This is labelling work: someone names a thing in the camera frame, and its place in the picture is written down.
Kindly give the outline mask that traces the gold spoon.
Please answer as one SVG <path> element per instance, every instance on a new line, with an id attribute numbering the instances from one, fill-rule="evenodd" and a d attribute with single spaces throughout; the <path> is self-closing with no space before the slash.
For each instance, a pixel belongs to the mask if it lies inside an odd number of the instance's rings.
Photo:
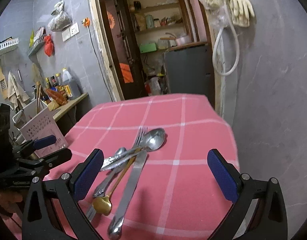
<path id="1" fill-rule="evenodd" d="M 104 215 L 104 216 L 108 216 L 111 213 L 111 210 L 112 210 L 112 202 L 111 202 L 112 195 L 113 195 L 115 189 L 117 188 L 117 186 L 119 185 L 120 181 L 122 180 L 122 178 L 125 176 L 128 169 L 130 168 L 130 166 L 134 163 L 134 161 L 136 159 L 136 155 L 140 152 L 140 150 L 141 150 L 141 148 L 137 148 L 136 151 L 131 155 L 131 158 L 129 159 L 129 161 L 125 165 L 124 169 L 120 172 L 117 180 L 115 181 L 113 187 L 110 189 L 109 193 L 106 196 L 95 198 L 92 206 L 93 206 L 94 210 L 96 211 L 96 213 Z"/>

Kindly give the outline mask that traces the silver butter knife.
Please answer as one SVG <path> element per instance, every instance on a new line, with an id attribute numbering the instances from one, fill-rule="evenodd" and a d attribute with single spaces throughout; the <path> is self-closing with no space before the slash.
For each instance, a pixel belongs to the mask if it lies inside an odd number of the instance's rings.
<path id="1" fill-rule="evenodd" d="M 145 165 L 146 159 L 147 159 L 147 151 L 143 150 L 137 155 L 133 163 L 133 168 L 128 178 L 121 201 L 107 230 L 109 239 L 121 238 L 122 225 L 124 222 L 125 214 L 130 204 L 130 201 L 133 197 L 134 191 L 137 187 L 140 174 Z"/>

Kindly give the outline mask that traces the silver fork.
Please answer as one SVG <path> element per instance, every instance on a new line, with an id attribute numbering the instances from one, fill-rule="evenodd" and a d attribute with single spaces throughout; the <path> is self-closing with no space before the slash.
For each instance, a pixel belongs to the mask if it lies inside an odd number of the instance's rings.
<path id="1" fill-rule="evenodd" d="M 132 148 L 135 148 L 136 146 L 139 145 L 142 137 L 147 133 L 147 127 L 140 127 L 136 140 L 134 142 L 134 145 Z M 94 193 L 93 193 L 93 199 L 96 197 L 104 197 L 106 190 L 108 189 L 110 183 L 113 181 L 113 179 L 119 174 L 120 171 L 122 171 L 126 166 L 126 163 L 123 163 L 119 165 L 118 167 L 112 169 L 107 177 L 95 188 Z M 96 210 L 93 207 L 93 204 L 90 204 L 87 212 L 86 212 L 86 217 L 87 219 L 91 222 L 96 215 Z"/>

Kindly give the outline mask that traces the large silver spoon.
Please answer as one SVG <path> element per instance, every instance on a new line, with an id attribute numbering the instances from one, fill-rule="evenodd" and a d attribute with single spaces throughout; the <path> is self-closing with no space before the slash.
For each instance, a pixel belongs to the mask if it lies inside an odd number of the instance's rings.
<path id="1" fill-rule="evenodd" d="M 109 165 L 106 170 L 110 170 L 110 168 L 116 168 L 119 165 L 125 163 L 131 158 L 131 155 L 136 151 L 137 148 L 141 148 L 140 151 L 146 150 L 147 152 L 156 151 L 162 147 L 166 138 L 166 132 L 163 128 L 156 128 L 149 132 L 147 132 L 141 139 L 138 146 L 133 149 L 130 149 L 123 153 L 123 156 L 115 161 L 113 164 Z"/>

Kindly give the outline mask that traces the white perforated utensil basket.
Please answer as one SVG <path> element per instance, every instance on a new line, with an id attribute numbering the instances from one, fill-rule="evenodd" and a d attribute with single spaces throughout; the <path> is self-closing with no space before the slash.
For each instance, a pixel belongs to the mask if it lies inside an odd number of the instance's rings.
<path id="1" fill-rule="evenodd" d="M 40 110 L 37 113 L 36 105 L 36 100 L 33 100 L 23 109 L 26 121 L 19 129 L 23 138 L 25 140 L 37 140 L 50 135 L 56 137 L 56 142 L 54 144 L 35 151 L 38 157 L 44 157 L 62 148 L 67 148 L 68 142 L 59 130 L 48 106 L 43 101 L 40 101 Z"/>

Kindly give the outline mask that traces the hanging beige cloth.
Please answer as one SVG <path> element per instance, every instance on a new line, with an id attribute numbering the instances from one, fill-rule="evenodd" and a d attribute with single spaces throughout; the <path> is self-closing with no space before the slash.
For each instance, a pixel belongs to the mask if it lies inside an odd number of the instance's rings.
<path id="1" fill-rule="evenodd" d="M 8 100 L 15 108 L 23 109 L 26 103 L 30 100 L 28 94 L 16 81 L 16 77 L 8 73 Z"/>

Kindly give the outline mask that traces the orange snack bag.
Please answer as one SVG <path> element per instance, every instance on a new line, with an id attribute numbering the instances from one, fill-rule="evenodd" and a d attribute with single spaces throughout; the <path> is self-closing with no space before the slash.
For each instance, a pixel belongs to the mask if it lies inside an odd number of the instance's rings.
<path id="1" fill-rule="evenodd" d="M 59 105 L 63 106 L 65 104 L 67 104 L 67 100 L 66 98 L 59 92 L 54 91 L 50 88 L 47 88 L 45 90 L 45 92 L 47 93 L 47 95 L 52 98 L 53 100 L 55 100 Z"/>

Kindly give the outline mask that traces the pink checked tablecloth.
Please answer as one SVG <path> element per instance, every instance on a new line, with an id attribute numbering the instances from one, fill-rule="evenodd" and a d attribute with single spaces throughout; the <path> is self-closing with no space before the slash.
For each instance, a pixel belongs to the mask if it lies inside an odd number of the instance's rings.
<path id="1" fill-rule="evenodd" d="M 226 200 L 208 165 L 216 148 L 238 166 L 232 129 L 203 95 L 171 94 L 108 102 L 87 112 L 66 134 L 72 159 L 49 179 L 71 172 L 95 149 L 109 157 L 131 148 L 141 127 L 163 128 L 164 145 L 148 154 L 122 225 L 122 239 L 207 239 L 224 218 Z"/>

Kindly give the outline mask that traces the small sauce bottle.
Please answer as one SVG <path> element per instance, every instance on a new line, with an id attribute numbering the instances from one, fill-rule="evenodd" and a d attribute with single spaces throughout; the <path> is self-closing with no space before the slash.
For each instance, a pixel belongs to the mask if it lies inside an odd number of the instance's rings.
<path id="1" fill-rule="evenodd" d="M 57 91 L 61 94 L 65 93 L 64 87 L 62 85 L 62 79 L 61 79 L 61 74 L 60 73 L 56 73 L 55 74 L 55 78 L 56 78 L 56 83 L 57 83 Z"/>

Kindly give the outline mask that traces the large soy sauce jug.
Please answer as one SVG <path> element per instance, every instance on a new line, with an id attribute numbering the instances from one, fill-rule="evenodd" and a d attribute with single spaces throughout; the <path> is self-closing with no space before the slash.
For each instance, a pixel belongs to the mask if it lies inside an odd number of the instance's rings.
<path id="1" fill-rule="evenodd" d="M 62 69 L 62 85 L 69 100 L 75 100 L 81 95 L 75 79 L 71 76 L 67 68 Z"/>

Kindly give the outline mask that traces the red plastic bag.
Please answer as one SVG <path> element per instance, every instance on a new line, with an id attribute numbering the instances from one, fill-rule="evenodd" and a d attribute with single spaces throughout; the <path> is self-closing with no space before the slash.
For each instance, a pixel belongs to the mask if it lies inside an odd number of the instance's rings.
<path id="1" fill-rule="evenodd" d="M 44 37 L 44 52 L 48 57 L 52 56 L 54 53 L 54 44 L 51 35 Z"/>

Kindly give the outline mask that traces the dark grey cabinet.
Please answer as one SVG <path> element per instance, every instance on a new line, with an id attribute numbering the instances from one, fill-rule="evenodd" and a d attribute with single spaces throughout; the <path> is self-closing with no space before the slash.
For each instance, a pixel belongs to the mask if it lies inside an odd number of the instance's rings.
<path id="1" fill-rule="evenodd" d="M 212 49 L 207 42 L 194 42 L 164 53 L 168 92 L 205 95 L 215 106 Z"/>

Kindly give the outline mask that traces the green box on shelf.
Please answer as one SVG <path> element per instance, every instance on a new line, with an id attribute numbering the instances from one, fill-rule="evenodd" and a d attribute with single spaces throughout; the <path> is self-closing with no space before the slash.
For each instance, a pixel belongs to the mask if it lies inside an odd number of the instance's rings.
<path id="1" fill-rule="evenodd" d="M 155 42 L 142 43 L 139 45 L 139 51 L 141 54 L 151 53 L 157 50 Z"/>

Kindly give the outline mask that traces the yellow rubber gloves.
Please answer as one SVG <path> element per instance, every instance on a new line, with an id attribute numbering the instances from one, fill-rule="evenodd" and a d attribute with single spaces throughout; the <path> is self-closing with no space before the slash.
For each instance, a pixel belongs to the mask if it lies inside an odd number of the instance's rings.
<path id="1" fill-rule="evenodd" d="M 253 6 L 249 0 L 199 0 L 204 5 L 206 10 L 218 11 L 222 7 L 224 10 L 225 2 L 227 2 L 229 15 L 233 25 L 238 27 L 247 28 L 250 26 L 251 18 L 255 17 Z"/>

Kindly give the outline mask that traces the white wall socket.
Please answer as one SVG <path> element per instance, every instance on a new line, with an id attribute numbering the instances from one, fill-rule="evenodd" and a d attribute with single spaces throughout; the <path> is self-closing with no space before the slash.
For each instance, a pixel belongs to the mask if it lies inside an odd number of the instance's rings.
<path id="1" fill-rule="evenodd" d="M 72 24 L 70 27 L 68 27 L 67 29 L 65 29 L 64 31 L 62 31 L 62 41 L 66 42 L 67 40 L 69 40 L 71 37 L 75 36 L 79 32 L 80 32 L 79 25 L 76 22 Z"/>

